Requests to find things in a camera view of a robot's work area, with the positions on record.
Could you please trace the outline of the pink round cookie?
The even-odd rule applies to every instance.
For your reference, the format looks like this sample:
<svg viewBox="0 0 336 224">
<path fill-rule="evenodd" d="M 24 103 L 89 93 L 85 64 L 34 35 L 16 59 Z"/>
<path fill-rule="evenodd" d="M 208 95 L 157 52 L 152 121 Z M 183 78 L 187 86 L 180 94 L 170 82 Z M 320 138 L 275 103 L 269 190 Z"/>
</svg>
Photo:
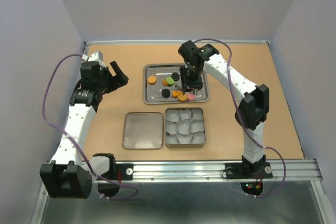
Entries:
<svg viewBox="0 0 336 224">
<path fill-rule="evenodd" d="M 194 94 L 192 94 L 192 93 L 188 93 L 188 94 L 187 94 L 187 99 L 188 99 L 188 100 L 193 101 L 193 100 L 195 100 L 195 98 L 196 98 L 196 95 L 194 95 Z"/>
</svg>

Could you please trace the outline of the orange fish cookie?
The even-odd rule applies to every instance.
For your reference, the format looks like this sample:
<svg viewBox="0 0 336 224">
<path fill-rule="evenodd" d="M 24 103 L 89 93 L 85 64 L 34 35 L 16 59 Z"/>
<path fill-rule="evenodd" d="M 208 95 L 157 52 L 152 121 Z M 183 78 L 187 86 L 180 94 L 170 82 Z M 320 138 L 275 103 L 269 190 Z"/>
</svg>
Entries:
<svg viewBox="0 0 336 224">
<path fill-rule="evenodd" d="M 180 94 L 183 94 L 183 91 L 181 91 L 181 90 L 174 90 L 172 92 L 173 98 L 177 98 Z"/>
</svg>

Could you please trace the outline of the black sandwich cookie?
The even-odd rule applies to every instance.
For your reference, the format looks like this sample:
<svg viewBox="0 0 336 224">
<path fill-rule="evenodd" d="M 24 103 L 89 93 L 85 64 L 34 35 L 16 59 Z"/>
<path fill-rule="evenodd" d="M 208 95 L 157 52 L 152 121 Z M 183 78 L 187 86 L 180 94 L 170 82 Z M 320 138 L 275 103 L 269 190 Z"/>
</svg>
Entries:
<svg viewBox="0 0 336 224">
<path fill-rule="evenodd" d="M 168 98 L 168 97 L 171 95 L 171 92 L 170 92 L 169 89 L 162 89 L 162 91 L 161 91 L 161 95 L 162 95 L 162 97 L 164 97 L 164 98 Z"/>
</svg>

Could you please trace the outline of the metal tongs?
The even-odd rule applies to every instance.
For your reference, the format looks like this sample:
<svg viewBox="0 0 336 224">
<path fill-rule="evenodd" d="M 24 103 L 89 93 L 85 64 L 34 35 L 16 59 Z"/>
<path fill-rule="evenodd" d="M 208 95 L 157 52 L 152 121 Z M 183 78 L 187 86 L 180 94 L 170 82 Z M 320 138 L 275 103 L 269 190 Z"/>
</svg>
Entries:
<svg viewBox="0 0 336 224">
<path fill-rule="evenodd" d="M 181 90 L 183 91 L 183 88 L 177 84 L 174 85 L 174 87 L 176 88 L 176 90 Z M 183 91 L 183 94 L 188 94 L 188 93 L 192 93 L 194 95 L 197 95 L 198 90 L 197 89 L 186 89 L 186 91 Z"/>
</svg>

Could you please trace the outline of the green round cookie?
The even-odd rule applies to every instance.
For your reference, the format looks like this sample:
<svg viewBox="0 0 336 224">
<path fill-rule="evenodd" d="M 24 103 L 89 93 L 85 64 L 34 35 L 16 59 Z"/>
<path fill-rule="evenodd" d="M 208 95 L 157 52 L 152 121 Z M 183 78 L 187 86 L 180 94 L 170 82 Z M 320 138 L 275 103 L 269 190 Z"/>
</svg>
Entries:
<svg viewBox="0 0 336 224">
<path fill-rule="evenodd" d="M 172 77 L 167 77 L 165 79 L 165 81 L 166 81 L 166 83 L 167 83 L 168 86 L 172 86 L 174 84 L 174 82 L 175 82 Z"/>
</svg>

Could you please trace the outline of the orange waffle cookie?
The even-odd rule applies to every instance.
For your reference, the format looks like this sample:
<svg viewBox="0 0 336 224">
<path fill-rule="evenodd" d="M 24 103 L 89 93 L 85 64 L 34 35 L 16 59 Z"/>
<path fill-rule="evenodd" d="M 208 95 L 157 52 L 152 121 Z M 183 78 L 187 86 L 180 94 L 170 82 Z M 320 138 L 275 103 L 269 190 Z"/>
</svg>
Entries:
<svg viewBox="0 0 336 224">
<path fill-rule="evenodd" d="M 181 102 L 187 101 L 187 94 L 180 93 L 177 98 Z"/>
</svg>

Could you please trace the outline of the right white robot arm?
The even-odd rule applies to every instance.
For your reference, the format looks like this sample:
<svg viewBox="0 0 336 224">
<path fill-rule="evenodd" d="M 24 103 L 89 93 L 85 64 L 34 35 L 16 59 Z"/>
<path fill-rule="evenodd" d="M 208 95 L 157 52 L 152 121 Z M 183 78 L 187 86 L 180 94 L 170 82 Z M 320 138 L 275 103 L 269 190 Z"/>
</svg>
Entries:
<svg viewBox="0 0 336 224">
<path fill-rule="evenodd" d="M 178 49 L 185 66 L 180 68 L 183 92 L 203 87 L 201 75 L 211 75 L 230 91 L 236 109 L 235 119 L 243 129 L 244 151 L 242 162 L 227 168 L 231 175 L 253 177 L 261 172 L 266 162 L 263 145 L 264 122 L 269 112 L 269 88 L 245 78 L 225 60 L 211 44 L 202 47 L 189 40 Z"/>
</svg>

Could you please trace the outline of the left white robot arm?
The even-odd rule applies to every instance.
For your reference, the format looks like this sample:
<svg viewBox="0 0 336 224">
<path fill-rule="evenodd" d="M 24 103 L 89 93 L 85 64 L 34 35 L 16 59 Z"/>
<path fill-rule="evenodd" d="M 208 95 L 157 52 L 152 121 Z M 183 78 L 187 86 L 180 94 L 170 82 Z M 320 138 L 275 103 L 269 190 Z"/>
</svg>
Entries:
<svg viewBox="0 0 336 224">
<path fill-rule="evenodd" d="M 49 164 L 40 168 L 40 177 L 51 198 L 89 197 L 93 182 L 103 176 L 120 179 L 116 159 L 111 153 L 98 153 L 92 159 L 83 156 L 89 127 L 97 114 L 102 97 L 125 86 L 129 78 L 115 61 L 110 62 L 115 74 L 98 61 L 83 62 L 80 80 L 71 94 L 66 126 Z"/>
</svg>

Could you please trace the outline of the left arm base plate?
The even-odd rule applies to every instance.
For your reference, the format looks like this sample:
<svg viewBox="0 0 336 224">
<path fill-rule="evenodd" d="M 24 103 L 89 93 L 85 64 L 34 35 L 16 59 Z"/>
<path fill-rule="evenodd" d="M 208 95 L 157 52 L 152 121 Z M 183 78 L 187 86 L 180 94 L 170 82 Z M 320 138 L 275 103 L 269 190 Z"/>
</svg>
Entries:
<svg viewBox="0 0 336 224">
<path fill-rule="evenodd" d="M 133 180 L 134 166 L 131 163 L 117 163 L 115 171 L 110 174 L 111 180 L 131 181 Z"/>
</svg>

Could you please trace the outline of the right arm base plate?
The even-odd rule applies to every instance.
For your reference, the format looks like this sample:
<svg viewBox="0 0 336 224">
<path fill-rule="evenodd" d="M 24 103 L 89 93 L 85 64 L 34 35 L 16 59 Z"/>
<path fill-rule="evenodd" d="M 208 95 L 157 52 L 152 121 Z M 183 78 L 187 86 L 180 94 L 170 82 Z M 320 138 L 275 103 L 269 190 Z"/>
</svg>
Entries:
<svg viewBox="0 0 336 224">
<path fill-rule="evenodd" d="M 271 179 L 272 172 L 267 173 L 265 168 L 270 164 L 268 162 L 254 166 L 247 163 L 225 163 L 224 174 L 227 179 Z"/>
</svg>

